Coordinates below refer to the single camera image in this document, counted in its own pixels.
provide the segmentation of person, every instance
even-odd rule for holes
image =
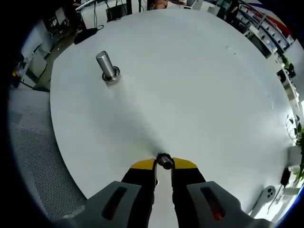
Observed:
[[[178,9],[180,5],[186,6],[187,0],[155,0],[152,10]]]
[[[81,0],[74,0],[73,6],[75,7],[75,9],[81,6]]]
[[[233,20],[236,18],[238,14],[239,2],[238,0],[232,0],[231,5],[227,11],[226,22],[228,24],[232,24]]]

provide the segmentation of chair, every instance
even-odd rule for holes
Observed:
[[[9,98],[9,135],[16,163],[31,195],[53,221],[80,209],[86,198],[58,149],[49,93],[13,89]]]

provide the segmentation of cable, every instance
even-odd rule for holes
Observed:
[[[139,4],[139,0],[138,0],[138,4]],[[141,8],[142,8],[142,10],[143,10],[143,12],[144,12],[144,9],[143,9],[143,6],[142,6],[142,4],[140,3],[140,5],[141,5]]]
[[[111,10],[110,10],[110,7],[109,7],[109,5],[108,5],[108,0],[105,0],[104,2],[106,3],[106,6],[107,6],[107,8],[108,8],[108,11],[110,12],[110,15],[111,15],[111,19],[107,21],[107,22],[109,22],[109,21],[112,20],[113,16],[112,16],[112,12],[111,12]]]
[[[98,25],[98,27],[102,26],[102,28],[99,28],[98,30],[101,30],[104,28],[104,25]]]
[[[128,15],[127,10],[126,10],[125,7],[124,7],[123,0],[120,0],[120,2],[122,3],[123,9],[124,9],[126,15]]]
[[[94,28],[97,28],[96,1],[94,2]]]
[[[36,89],[36,88],[34,88],[34,87],[32,87],[32,86],[30,86],[30,85],[28,85],[28,84],[26,84],[26,83],[24,83],[22,81],[20,81],[20,83],[23,84],[23,85],[25,85],[25,86],[27,86],[27,87],[29,87],[29,88],[31,88],[31,89],[33,89],[33,90],[42,91],[42,92],[45,92],[45,91],[49,92],[48,89],[45,89],[45,91],[44,91],[44,90]]]

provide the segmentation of gray floor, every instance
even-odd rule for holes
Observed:
[[[62,52],[64,52],[64,50],[66,50],[73,43],[74,38],[75,35],[69,35],[54,45],[51,50],[51,53],[46,57],[47,67],[42,73],[38,82],[36,83],[35,88],[46,88],[50,90],[54,61],[58,56],[60,56]]]

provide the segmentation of white tabletop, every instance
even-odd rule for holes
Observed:
[[[101,78],[95,56],[103,50],[121,70],[125,107]],[[292,145],[292,111],[276,74],[249,40],[207,12],[154,10],[107,23],[55,60],[50,102],[62,157],[87,198],[152,157],[141,125],[244,210],[280,182]],[[150,227],[177,227],[170,172],[158,171]]]

